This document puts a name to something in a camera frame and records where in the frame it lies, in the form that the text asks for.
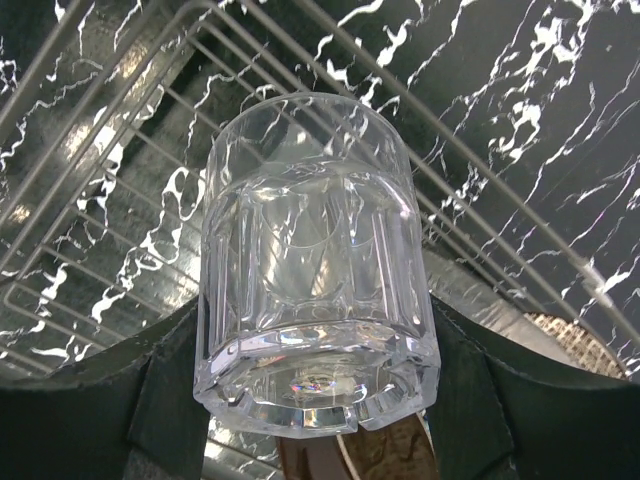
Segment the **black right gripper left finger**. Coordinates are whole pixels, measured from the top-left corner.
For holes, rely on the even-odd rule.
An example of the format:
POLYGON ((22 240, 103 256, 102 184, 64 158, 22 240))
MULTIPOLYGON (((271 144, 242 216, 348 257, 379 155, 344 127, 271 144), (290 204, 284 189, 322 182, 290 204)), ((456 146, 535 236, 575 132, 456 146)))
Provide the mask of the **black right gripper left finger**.
POLYGON ((197 305, 45 378, 1 381, 4 479, 197 479, 197 305))

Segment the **wire dish rack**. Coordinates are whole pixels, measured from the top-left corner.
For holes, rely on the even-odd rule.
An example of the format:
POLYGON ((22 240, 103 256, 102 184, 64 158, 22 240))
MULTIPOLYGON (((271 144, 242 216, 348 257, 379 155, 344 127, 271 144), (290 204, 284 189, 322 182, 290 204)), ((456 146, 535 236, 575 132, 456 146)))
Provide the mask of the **wire dish rack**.
POLYGON ((5 1, 1 98, 68 25, 1 145, 1 374, 42 377, 197 291, 204 171, 236 115, 344 93, 410 148, 434 292, 495 325, 639 349, 635 1, 5 1))

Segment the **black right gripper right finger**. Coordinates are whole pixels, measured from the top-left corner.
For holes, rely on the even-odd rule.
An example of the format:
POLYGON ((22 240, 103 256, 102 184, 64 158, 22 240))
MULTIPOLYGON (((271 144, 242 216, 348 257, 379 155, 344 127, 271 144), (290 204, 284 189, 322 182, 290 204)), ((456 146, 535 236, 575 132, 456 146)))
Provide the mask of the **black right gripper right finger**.
POLYGON ((537 354, 432 302, 442 360, 427 411, 444 479, 636 479, 639 386, 537 354))

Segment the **beige patterned bowl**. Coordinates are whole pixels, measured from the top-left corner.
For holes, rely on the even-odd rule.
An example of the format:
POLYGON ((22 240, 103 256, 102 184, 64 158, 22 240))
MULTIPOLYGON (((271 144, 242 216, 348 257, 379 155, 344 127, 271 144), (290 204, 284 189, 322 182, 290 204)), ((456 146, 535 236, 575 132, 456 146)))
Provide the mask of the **beige patterned bowl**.
POLYGON ((544 313, 531 312, 525 316, 553 337, 584 370, 610 378, 630 379, 626 369, 607 347, 579 324, 544 313))

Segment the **clear drinking glass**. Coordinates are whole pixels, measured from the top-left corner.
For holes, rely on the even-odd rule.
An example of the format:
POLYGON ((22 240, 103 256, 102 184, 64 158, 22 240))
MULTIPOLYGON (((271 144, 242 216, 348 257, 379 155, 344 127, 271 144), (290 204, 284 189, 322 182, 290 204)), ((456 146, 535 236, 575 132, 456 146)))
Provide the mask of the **clear drinking glass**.
POLYGON ((441 359, 407 148, 368 106, 296 93, 215 138, 195 399, 231 430, 378 430, 434 404, 441 359))

